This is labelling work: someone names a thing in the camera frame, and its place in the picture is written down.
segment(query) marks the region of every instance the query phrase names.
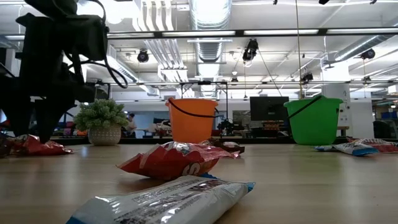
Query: wooden table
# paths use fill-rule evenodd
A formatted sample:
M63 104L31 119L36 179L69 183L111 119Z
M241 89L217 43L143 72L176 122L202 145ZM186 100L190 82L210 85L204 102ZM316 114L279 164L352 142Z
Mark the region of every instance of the wooden table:
M0 159L0 223L65 223L96 195L127 194L162 181L114 165L150 145L73 146L56 157ZM398 154L353 157L296 145L247 146L211 174L255 181L218 223L398 223Z

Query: potted plant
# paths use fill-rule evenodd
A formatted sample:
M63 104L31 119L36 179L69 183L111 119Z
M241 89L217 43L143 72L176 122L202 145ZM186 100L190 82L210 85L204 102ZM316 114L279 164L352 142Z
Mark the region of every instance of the potted plant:
M89 105L81 104L73 121L78 130L88 130L88 140L93 145L113 146L120 141L121 126L128 124L123 108L114 100L95 100Z

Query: green plant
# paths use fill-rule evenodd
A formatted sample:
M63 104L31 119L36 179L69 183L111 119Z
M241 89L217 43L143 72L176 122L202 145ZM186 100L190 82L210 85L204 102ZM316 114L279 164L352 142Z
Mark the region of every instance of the green plant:
M123 108L124 105L117 105L114 100L95 100L89 105L80 104L80 112L73 121L80 131L109 128L111 125L126 126L128 121Z

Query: orange bucket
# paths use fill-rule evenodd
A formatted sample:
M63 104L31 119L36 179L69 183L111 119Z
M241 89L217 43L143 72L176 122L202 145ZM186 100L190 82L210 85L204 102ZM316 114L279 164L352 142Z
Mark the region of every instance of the orange bucket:
M217 102L203 99L172 99L169 107L173 140L199 143L211 137Z

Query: monitor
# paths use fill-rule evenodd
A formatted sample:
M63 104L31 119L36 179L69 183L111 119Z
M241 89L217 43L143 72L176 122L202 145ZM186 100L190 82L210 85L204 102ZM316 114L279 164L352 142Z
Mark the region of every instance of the monitor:
M250 97L251 120L285 121L287 119L287 109L284 107L284 103L286 102L289 102L289 97Z

